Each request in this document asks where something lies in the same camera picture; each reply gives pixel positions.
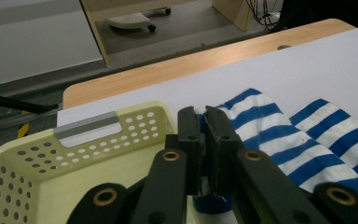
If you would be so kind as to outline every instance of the wooden table edge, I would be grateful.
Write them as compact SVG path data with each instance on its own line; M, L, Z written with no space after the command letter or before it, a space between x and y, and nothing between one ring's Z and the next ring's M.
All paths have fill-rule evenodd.
M66 109L83 105L123 92L269 53L282 45L295 46L354 28L337 19L318 21L279 33L263 35L106 77L95 78L68 87L63 93L62 106Z

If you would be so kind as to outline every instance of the fabric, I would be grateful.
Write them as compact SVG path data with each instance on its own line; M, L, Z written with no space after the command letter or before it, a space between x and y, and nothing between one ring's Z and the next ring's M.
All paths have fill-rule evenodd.
M337 182L358 191L358 120L335 105L318 99L289 119L272 99L249 89L218 107L246 147L266 152L302 189Z

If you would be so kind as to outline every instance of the gray floor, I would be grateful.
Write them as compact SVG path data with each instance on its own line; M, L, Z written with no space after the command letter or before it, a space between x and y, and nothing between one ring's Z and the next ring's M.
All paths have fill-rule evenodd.
M247 31L240 31L212 7L212 0L199 0L171 9L169 16L163 10L144 12L157 26L155 33L150 33L146 27L114 30L101 22L111 66L106 67L103 61L97 61L10 82L0 85L0 95L36 104L60 104L63 91L72 84L266 33L265 28L254 20L250 21ZM0 107L0 121L10 122L18 117L21 117L19 110ZM53 113L31 121L29 134L56 127L56 118ZM12 126L0 128L0 146L17 139L20 124L12 123Z

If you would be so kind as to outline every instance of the laundry basket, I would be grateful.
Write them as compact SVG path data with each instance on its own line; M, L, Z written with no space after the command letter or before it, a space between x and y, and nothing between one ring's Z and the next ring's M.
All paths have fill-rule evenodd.
M89 189L106 182L129 187L145 177L165 134L176 133L160 102L119 109L107 120L121 131L74 147L58 137L73 130L57 129L1 146L0 224L66 223Z

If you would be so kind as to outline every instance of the brass screw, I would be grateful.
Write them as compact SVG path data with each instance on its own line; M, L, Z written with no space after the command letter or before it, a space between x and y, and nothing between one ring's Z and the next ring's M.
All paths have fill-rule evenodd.
M179 154L174 151L168 151L162 155L162 158L165 161L177 161L179 159Z
M329 188L326 191L327 196L337 203L343 205L354 205L356 204L356 199L347 192L345 189L340 188Z
M97 206L106 206L114 202L117 198L117 191L115 189L101 189L94 195L94 203Z
M261 155L254 151L245 152L245 158L249 161L260 161L262 159Z

